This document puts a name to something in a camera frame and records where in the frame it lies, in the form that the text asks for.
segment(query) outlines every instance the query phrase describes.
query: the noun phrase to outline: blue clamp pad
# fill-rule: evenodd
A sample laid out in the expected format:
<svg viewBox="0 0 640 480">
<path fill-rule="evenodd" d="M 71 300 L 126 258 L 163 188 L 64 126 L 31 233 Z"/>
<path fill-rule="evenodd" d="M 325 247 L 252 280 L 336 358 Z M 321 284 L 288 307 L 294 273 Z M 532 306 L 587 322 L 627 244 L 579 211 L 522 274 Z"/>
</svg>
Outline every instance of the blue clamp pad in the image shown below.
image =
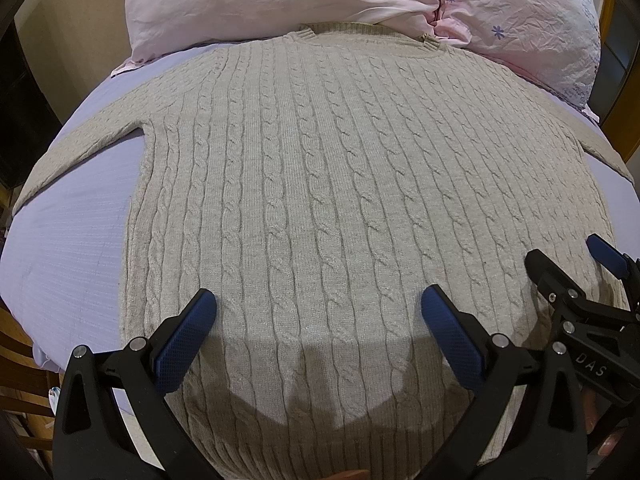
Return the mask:
<svg viewBox="0 0 640 480">
<path fill-rule="evenodd" d="M 484 384 L 484 359 L 452 309 L 457 311 L 439 286 L 428 286 L 423 292 L 422 317 L 425 323 L 460 385 L 477 395 Z"/>
<path fill-rule="evenodd" d="M 218 306 L 215 295 L 201 289 L 185 307 L 180 324 L 156 357 L 153 370 L 154 386 L 160 395 L 180 387 L 184 376 L 200 350 L 204 338 L 216 321 Z"/>
<path fill-rule="evenodd" d="M 593 259 L 617 279 L 626 280 L 629 277 L 625 257 L 598 235 L 593 234 L 587 238 L 587 247 Z"/>
</svg>

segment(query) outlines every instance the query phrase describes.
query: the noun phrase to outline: hand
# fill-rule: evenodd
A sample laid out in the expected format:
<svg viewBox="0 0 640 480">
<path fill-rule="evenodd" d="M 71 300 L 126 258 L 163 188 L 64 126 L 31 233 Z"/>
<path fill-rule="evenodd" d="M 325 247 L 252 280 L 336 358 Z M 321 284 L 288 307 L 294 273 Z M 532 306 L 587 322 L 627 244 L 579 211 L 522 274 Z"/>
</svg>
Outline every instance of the hand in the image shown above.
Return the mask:
<svg viewBox="0 0 640 480">
<path fill-rule="evenodd" d="M 371 474 L 366 469 L 356 469 L 352 471 L 343 471 L 336 475 L 331 475 L 322 480 L 370 480 Z"/>
<path fill-rule="evenodd" d="M 587 429 L 587 434 L 593 431 L 593 428 L 596 427 L 596 423 L 598 422 L 598 410 L 596 409 L 596 392 L 593 390 L 583 387 L 582 388 L 582 406 L 584 409 L 584 424 Z M 616 447 L 616 444 L 620 440 L 620 437 L 624 433 L 625 430 L 616 430 L 611 433 L 605 441 L 600 446 L 598 450 L 599 456 L 607 456 L 613 448 Z"/>
</svg>

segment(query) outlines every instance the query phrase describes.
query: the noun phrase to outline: cable knit sweater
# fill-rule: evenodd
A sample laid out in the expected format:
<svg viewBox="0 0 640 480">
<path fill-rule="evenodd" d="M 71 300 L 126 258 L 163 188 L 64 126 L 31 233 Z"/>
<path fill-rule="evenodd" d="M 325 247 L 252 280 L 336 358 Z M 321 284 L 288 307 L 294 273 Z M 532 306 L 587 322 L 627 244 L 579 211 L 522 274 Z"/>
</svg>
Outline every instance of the cable knit sweater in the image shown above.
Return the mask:
<svg viewBox="0 0 640 480">
<path fill-rule="evenodd" d="M 470 399 L 420 317 L 431 283 L 532 346 L 549 321 L 524 269 L 533 248 L 623 304 L 585 247 L 612 231 L 583 149 L 624 173 L 620 158 L 475 54 L 351 24 L 214 50 L 53 145 L 17 208 L 135 127 L 122 339 L 200 287 L 216 294 L 216 325 L 168 400 L 227 478 L 414 475 Z"/>
</svg>

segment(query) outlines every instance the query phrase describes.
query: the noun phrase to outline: ribbed neckline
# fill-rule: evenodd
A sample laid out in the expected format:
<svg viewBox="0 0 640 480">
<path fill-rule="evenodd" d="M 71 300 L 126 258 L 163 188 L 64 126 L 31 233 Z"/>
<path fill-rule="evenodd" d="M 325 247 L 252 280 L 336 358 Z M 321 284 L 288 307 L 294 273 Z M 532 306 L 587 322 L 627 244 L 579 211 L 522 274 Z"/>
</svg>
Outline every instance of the ribbed neckline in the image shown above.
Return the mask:
<svg viewBox="0 0 640 480">
<path fill-rule="evenodd" d="M 386 54 L 392 52 L 396 56 L 432 56 L 447 48 L 428 34 L 412 39 L 385 25 L 369 23 L 309 23 L 288 36 L 308 44 L 361 47 L 365 50 L 383 50 Z"/>
</svg>

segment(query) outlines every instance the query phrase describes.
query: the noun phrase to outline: bed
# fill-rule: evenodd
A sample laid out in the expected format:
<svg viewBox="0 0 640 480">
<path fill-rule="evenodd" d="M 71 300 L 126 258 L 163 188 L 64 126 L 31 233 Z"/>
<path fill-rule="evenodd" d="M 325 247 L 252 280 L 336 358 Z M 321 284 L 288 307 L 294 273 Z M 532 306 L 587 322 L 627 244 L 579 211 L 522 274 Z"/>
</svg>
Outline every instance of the bed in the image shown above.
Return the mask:
<svg viewBox="0 0 640 480">
<path fill-rule="evenodd" d="M 621 0 L 640 19 L 638 0 Z M 107 78 L 66 122 L 53 146 L 77 126 L 142 83 L 228 43 L 175 52 L 132 72 Z M 606 139 L 594 121 L 545 92 Z M 118 282 L 124 225 L 140 176 L 144 136 L 135 130 L 57 178 L 15 216 L 0 260 L 0 296 L 34 341 L 41 366 L 64 368 L 72 349 L 121 347 Z M 632 183 L 584 154 L 606 200 L 617 248 L 640 258 L 640 202 Z M 126 399 L 119 399 L 127 409 Z"/>
</svg>

